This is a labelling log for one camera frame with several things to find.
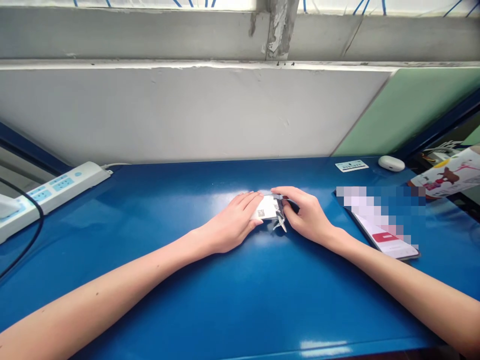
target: forearm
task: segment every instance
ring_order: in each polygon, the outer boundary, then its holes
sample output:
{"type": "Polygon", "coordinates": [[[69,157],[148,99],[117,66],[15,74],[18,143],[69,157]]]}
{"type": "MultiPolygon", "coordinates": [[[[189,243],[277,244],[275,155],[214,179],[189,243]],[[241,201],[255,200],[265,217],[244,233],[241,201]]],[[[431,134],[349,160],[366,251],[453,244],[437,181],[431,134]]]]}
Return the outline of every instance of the forearm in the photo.
{"type": "Polygon", "coordinates": [[[350,244],[334,251],[468,359],[480,357],[479,301],[360,241],[350,244]]]}
{"type": "Polygon", "coordinates": [[[0,334],[1,359],[64,360],[103,333],[165,278],[208,255],[194,232],[90,281],[0,334]]]}

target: blue table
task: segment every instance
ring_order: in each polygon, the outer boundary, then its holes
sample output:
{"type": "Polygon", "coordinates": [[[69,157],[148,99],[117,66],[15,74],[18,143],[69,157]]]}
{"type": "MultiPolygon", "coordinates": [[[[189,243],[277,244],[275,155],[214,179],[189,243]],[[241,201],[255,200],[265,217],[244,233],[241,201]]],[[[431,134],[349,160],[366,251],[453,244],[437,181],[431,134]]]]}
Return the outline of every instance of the blue table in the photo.
{"type": "MultiPolygon", "coordinates": [[[[47,216],[37,243],[0,287],[0,330],[198,227],[240,191],[293,185],[331,222],[366,242],[334,198],[336,186],[400,185],[414,174],[340,172],[352,158],[131,165],[47,216]]],[[[480,226],[446,199],[427,206],[422,257],[411,265],[480,299],[480,226]]],[[[0,269],[32,225],[0,245],[0,269]]],[[[242,246],[161,283],[75,359],[275,360],[430,347],[441,340],[355,266],[266,223],[242,246]]]]}

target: white power strip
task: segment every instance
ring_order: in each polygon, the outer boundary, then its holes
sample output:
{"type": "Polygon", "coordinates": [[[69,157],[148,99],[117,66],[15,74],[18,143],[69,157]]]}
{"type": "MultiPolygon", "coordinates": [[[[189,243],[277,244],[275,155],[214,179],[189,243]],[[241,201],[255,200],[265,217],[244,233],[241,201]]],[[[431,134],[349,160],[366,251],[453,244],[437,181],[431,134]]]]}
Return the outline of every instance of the white power strip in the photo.
{"type": "MultiPolygon", "coordinates": [[[[86,162],[33,189],[28,195],[38,202],[46,215],[85,190],[108,179],[110,174],[112,174],[110,170],[104,170],[93,162],[86,162]]],[[[0,218],[0,244],[40,217],[37,208],[27,198],[19,196],[15,200],[20,204],[20,209],[0,218]]]]}

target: hand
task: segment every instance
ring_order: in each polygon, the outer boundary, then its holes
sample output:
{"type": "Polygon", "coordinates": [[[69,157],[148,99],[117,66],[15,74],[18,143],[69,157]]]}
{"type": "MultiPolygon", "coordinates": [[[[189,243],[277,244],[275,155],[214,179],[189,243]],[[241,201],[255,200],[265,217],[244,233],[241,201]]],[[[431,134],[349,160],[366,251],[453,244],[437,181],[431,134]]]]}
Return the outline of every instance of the hand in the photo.
{"type": "Polygon", "coordinates": [[[226,253],[240,245],[262,220],[250,220],[264,195],[260,192],[241,193],[205,225],[195,229],[208,245],[211,254],[226,253]]]}
{"type": "Polygon", "coordinates": [[[271,192],[284,195],[283,212],[300,235],[333,251],[340,242],[350,241],[351,236],[345,236],[347,233],[343,229],[330,223],[315,196],[293,186],[275,187],[271,192]],[[285,198],[292,199],[300,207],[298,214],[285,198]]]}

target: finger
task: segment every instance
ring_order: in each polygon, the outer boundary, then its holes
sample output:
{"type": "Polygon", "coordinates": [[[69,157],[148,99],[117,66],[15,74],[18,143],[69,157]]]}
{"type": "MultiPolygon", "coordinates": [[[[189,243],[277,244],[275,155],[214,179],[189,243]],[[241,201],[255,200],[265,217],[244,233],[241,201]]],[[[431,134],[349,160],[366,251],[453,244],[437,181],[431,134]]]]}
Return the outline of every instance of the finger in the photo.
{"type": "Polygon", "coordinates": [[[230,201],[230,204],[229,205],[238,205],[240,204],[240,202],[245,199],[249,194],[253,193],[253,191],[250,191],[250,192],[246,192],[246,193],[240,193],[238,194],[237,196],[235,196],[233,198],[232,201],[230,201]]]}
{"type": "Polygon", "coordinates": [[[264,195],[262,193],[259,193],[256,197],[250,201],[250,203],[246,206],[245,208],[245,213],[248,215],[249,218],[252,217],[254,214],[255,210],[259,207],[260,202],[263,200],[264,195]]]}
{"type": "Polygon", "coordinates": [[[287,196],[289,199],[292,199],[294,202],[296,202],[300,207],[305,203],[306,196],[309,195],[299,188],[293,186],[274,187],[271,189],[271,192],[274,194],[287,196]]]}
{"type": "Polygon", "coordinates": [[[248,196],[244,197],[242,201],[240,201],[240,204],[238,204],[238,206],[240,206],[240,209],[244,210],[247,207],[247,205],[250,204],[250,202],[259,195],[260,193],[258,191],[249,193],[248,196]]]}
{"type": "Polygon", "coordinates": [[[300,220],[299,216],[295,213],[295,211],[292,209],[292,206],[287,200],[282,200],[281,203],[283,205],[283,213],[288,219],[290,225],[294,227],[300,220]]]}
{"type": "Polygon", "coordinates": [[[245,229],[243,229],[243,231],[240,233],[240,239],[243,241],[247,237],[247,235],[252,232],[253,229],[263,223],[264,222],[260,219],[250,220],[245,229]]]}

